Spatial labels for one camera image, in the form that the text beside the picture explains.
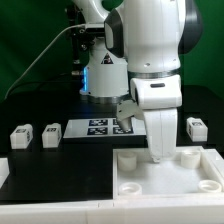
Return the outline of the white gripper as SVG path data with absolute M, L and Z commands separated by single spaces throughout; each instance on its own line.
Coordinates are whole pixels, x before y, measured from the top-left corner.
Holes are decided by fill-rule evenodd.
M 143 114 L 148 148 L 154 163 L 175 153 L 178 115 L 182 105 L 179 75 L 158 79 L 133 78 L 131 96 Z

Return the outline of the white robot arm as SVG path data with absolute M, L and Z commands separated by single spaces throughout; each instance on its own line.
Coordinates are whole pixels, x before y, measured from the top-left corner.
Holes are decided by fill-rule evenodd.
M 131 118 L 142 119 L 153 161 L 173 155 L 177 108 L 182 105 L 179 56 L 202 34 L 194 0 L 123 0 L 108 12 L 103 0 L 73 0 L 86 22 L 101 24 L 105 47 L 125 62 L 130 98 L 117 106 L 123 130 Z

